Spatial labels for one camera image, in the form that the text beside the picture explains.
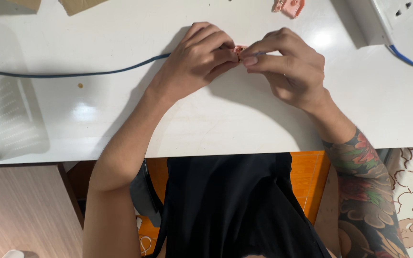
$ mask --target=forearm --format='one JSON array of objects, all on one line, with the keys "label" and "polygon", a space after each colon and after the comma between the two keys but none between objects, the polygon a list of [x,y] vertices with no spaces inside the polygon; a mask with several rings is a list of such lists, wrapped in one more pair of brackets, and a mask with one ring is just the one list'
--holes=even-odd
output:
[{"label": "forearm", "polygon": [[343,257],[406,257],[388,172],[360,130],[329,97],[309,113],[339,179]]},{"label": "forearm", "polygon": [[157,124],[171,103],[148,87],[135,110],[111,138],[98,159],[89,187],[114,190],[129,185],[140,170]]}]

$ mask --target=pink component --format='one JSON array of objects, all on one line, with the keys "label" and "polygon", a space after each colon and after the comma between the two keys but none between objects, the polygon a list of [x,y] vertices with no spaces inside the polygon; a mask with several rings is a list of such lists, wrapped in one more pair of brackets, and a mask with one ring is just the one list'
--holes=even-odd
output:
[{"label": "pink component", "polygon": [[291,18],[297,18],[305,5],[305,0],[276,0],[274,12],[281,11]]}]

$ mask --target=power strip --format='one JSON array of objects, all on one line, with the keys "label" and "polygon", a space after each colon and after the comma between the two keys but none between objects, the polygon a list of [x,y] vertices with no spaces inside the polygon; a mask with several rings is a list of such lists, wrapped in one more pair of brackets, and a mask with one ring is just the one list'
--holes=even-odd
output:
[{"label": "power strip", "polygon": [[369,45],[393,45],[393,32],[413,27],[413,0],[346,0]]}]

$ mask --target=cardboard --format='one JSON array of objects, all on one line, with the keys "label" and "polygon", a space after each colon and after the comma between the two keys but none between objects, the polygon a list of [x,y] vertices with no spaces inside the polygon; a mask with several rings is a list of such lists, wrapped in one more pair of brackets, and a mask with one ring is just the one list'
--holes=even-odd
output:
[{"label": "cardboard", "polygon": [[60,3],[65,8],[66,13],[71,16],[78,12],[94,7],[97,4],[107,0],[60,0]]},{"label": "cardboard", "polygon": [[28,7],[32,10],[38,11],[41,5],[41,0],[8,0],[9,2]]}]

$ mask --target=blue wire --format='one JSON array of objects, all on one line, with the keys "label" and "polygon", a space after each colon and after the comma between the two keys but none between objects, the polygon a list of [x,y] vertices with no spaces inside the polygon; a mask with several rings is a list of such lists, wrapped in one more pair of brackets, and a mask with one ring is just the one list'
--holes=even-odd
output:
[{"label": "blue wire", "polygon": [[413,61],[410,60],[409,58],[405,57],[403,54],[401,54],[396,48],[395,45],[390,45],[390,49],[393,51],[393,53],[401,60],[404,62],[408,63],[409,65],[413,66]]},{"label": "blue wire", "polygon": [[156,61],[158,59],[163,59],[167,58],[169,54],[163,54],[160,56],[154,56],[151,59],[148,59],[144,62],[141,62],[139,64],[136,64],[131,67],[123,68],[120,70],[115,70],[115,71],[110,71],[110,72],[98,72],[98,73],[72,73],[72,74],[53,74],[53,75],[34,75],[34,74],[19,74],[19,73],[5,73],[5,72],[0,72],[0,75],[3,76],[10,76],[10,77],[19,77],[19,78],[37,78],[37,79],[47,79],[47,78],[66,78],[66,77],[80,77],[80,76],[92,76],[92,75],[104,75],[104,74],[111,74],[111,73],[120,73],[120,72],[125,72],[131,69],[138,68],[140,66],[143,66],[145,64],[148,64],[150,62]]}]

